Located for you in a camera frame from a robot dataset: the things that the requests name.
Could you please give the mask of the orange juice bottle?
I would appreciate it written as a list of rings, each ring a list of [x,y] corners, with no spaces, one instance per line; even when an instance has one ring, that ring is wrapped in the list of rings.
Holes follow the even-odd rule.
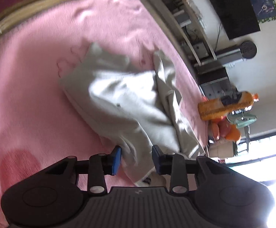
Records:
[[[235,92],[220,98],[198,103],[199,116],[203,121],[217,120],[238,110],[248,110],[259,101],[257,93]]]

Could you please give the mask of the white coffee cup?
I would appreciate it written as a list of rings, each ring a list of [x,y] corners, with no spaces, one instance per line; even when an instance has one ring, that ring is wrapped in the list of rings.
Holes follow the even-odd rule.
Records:
[[[209,157],[211,158],[232,158],[237,155],[237,144],[233,141],[211,144]]]

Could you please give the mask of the grey tv shelf unit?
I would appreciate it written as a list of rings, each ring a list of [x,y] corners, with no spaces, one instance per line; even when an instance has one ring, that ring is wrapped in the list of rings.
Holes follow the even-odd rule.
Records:
[[[210,44],[203,19],[192,0],[148,1],[168,24],[196,69],[220,68],[244,60],[237,45],[217,51]]]

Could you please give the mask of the red apple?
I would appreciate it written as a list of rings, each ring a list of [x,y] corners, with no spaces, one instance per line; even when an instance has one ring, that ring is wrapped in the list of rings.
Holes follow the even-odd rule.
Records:
[[[221,138],[225,138],[230,130],[231,124],[228,120],[211,121],[208,126],[208,137],[212,141],[218,141]]]

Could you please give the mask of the pink blanket table cover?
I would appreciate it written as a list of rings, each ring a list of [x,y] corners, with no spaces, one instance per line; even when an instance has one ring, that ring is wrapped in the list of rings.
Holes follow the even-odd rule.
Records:
[[[141,0],[74,0],[0,38],[1,197],[68,157],[123,149],[108,186],[141,183],[165,152],[202,154],[199,88]]]

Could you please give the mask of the grey white t-shirt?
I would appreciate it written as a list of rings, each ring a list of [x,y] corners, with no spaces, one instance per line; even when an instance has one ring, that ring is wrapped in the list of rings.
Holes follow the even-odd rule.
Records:
[[[60,81],[68,100],[103,143],[121,147],[124,172],[139,186],[154,177],[153,145],[191,160],[204,154],[180,109],[174,64],[162,51],[154,52],[153,64],[153,70],[140,71],[127,56],[94,43],[82,63]]]

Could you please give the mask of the black television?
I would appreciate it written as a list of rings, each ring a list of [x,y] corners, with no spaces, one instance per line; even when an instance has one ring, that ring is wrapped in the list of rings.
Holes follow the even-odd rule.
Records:
[[[250,0],[209,0],[230,40],[260,31]]]

